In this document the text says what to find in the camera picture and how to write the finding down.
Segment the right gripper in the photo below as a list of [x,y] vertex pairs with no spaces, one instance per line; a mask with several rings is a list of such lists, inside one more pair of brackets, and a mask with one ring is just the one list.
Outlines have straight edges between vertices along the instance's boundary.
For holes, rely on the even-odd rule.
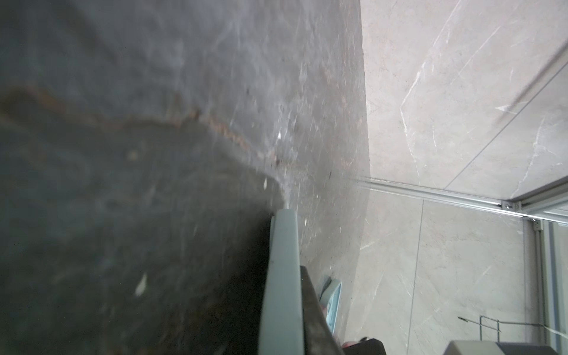
[[341,345],[345,355],[386,355],[383,343],[374,338],[363,337],[358,341],[345,342]]

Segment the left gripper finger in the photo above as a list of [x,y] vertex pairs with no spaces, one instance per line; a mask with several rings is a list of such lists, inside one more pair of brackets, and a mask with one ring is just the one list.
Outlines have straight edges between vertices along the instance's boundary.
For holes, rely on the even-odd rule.
[[307,355],[344,355],[326,323],[308,270],[300,267],[304,350]]

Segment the black phone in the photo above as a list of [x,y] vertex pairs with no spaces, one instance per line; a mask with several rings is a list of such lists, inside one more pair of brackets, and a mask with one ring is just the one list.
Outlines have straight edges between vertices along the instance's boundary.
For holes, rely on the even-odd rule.
[[297,213],[292,209],[280,209],[271,219],[257,353],[304,352]]

